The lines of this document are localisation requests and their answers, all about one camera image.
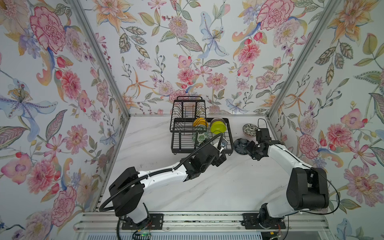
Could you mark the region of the dark blue patterned bowl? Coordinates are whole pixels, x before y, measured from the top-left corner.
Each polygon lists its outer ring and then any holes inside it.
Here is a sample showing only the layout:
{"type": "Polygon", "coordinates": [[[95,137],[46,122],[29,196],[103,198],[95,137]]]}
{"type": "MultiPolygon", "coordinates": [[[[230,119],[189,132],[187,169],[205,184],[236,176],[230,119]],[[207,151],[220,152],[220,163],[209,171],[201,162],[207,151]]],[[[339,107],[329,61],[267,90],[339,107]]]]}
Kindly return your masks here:
{"type": "Polygon", "coordinates": [[[246,147],[249,143],[250,141],[247,139],[243,139],[243,138],[236,139],[233,145],[234,151],[240,155],[247,155],[248,153],[247,153],[246,147]]]}

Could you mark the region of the green leaf pattern bowl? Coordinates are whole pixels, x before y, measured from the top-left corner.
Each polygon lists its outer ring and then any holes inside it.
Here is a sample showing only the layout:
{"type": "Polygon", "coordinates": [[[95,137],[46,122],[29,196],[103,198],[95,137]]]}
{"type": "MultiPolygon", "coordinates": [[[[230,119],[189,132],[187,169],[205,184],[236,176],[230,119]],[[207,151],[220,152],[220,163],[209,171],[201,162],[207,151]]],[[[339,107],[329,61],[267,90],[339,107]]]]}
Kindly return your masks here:
{"type": "Polygon", "coordinates": [[[209,140],[211,137],[208,133],[198,133],[197,134],[197,143],[200,145],[201,143],[203,143],[205,140],[209,140]]]}

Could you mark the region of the lime green plastic bowl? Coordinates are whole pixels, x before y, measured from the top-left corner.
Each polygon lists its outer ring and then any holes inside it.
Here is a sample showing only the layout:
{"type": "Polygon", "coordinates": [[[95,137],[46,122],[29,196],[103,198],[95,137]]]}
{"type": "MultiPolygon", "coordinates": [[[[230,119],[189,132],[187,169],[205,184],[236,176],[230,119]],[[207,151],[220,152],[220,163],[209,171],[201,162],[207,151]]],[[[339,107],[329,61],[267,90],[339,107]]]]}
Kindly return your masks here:
{"type": "Polygon", "coordinates": [[[214,122],[214,123],[210,123],[210,132],[212,134],[221,134],[221,133],[225,133],[227,131],[227,125],[226,123],[223,123],[223,122],[214,122]]]}

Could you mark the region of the black wire dish rack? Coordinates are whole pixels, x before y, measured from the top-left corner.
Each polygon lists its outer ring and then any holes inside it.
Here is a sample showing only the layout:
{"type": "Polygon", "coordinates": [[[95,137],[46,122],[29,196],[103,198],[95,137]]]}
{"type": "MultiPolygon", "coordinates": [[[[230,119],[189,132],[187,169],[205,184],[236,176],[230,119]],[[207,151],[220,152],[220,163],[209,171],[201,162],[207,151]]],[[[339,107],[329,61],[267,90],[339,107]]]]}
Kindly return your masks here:
{"type": "MultiPolygon", "coordinates": [[[[224,150],[225,154],[231,155],[233,150],[233,137],[229,119],[223,118],[227,125],[227,131],[222,133],[224,138],[228,141],[227,149],[224,150]]],[[[206,102],[202,97],[177,97],[173,102],[170,132],[172,133],[171,150],[173,154],[189,154],[197,149],[200,145],[197,143],[198,133],[208,133],[210,137],[215,134],[210,132],[210,121],[212,118],[207,116],[206,102]],[[193,122],[196,118],[205,118],[208,126],[193,127],[193,122]]]]}

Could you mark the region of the yellow plastic bowl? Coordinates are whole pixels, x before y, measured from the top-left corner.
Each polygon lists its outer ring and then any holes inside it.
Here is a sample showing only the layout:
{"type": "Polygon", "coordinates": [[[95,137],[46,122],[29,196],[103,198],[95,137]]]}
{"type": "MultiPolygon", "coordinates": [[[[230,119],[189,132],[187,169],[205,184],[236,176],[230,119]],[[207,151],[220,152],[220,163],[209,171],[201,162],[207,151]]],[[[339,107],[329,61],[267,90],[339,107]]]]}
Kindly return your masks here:
{"type": "Polygon", "coordinates": [[[202,117],[199,117],[199,118],[196,118],[193,122],[193,127],[197,128],[197,127],[207,127],[208,126],[208,122],[205,118],[202,118],[202,117]]]}

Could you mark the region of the pink striped ceramic bowl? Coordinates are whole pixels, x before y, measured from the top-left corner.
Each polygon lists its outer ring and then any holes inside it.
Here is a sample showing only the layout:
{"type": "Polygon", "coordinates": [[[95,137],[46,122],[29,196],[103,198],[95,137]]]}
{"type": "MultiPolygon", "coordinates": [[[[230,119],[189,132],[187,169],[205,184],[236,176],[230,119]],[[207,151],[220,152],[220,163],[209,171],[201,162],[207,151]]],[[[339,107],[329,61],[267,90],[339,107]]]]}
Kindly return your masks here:
{"type": "Polygon", "coordinates": [[[214,123],[214,122],[223,122],[223,123],[225,123],[225,120],[223,118],[216,117],[216,118],[212,118],[212,120],[210,121],[210,123],[214,123]]]}

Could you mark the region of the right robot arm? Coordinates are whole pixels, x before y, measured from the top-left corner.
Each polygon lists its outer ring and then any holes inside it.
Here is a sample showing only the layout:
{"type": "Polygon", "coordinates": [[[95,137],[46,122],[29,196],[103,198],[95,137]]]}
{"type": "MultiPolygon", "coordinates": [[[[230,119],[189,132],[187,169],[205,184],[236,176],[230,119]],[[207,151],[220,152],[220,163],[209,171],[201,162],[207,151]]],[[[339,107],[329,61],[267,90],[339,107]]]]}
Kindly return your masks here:
{"type": "Polygon", "coordinates": [[[285,195],[261,206],[258,215],[260,224],[271,224],[302,210],[329,206],[328,179],[323,169],[307,166],[278,141],[250,142],[246,152],[257,161],[264,157],[271,158],[290,175],[285,195]]]}

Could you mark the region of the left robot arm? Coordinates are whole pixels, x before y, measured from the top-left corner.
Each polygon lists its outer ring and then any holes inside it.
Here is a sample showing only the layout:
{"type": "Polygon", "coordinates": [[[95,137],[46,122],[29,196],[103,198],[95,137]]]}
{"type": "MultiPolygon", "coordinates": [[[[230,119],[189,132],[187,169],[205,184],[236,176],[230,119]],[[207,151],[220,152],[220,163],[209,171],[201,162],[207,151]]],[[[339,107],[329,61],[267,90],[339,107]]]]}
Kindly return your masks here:
{"type": "Polygon", "coordinates": [[[142,197],[150,191],[170,184],[187,182],[198,178],[209,166],[219,166],[226,161],[224,153],[228,141],[224,134],[204,140],[197,149],[178,163],[169,167],[137,171],[127,168],[109,187],[110,197],[99,207],[99,212],[114,211],[120,219],[131,220],[135,225],[151,220],[142,197]]]}

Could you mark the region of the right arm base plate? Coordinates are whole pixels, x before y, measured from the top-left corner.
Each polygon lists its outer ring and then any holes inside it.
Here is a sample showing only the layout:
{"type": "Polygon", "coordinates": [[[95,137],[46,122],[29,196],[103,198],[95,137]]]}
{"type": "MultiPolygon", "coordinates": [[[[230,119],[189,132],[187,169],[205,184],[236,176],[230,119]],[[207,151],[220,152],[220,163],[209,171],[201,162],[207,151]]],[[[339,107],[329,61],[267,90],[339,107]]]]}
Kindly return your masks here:
{"type": "Polygon", "coordinates": [[[286,224],[283,219],[259,216],[259,213],[243,213],[241,225],[246,230],[285,230],[286,224]]]}

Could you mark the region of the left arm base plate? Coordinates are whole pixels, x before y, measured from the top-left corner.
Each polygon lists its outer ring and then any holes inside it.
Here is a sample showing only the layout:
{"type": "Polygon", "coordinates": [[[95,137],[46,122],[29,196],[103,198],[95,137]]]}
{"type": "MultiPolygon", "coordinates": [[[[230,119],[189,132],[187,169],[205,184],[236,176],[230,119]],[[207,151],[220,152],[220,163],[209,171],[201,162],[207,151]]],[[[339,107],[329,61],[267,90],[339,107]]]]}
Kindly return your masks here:
{"type": "Polygon", "coordinates": [[[122,221],[122,230],[162,230],[164,214],[149,214],[149,216],[138,223],[135,223],[128,216],[124,217],[122,221]]]}

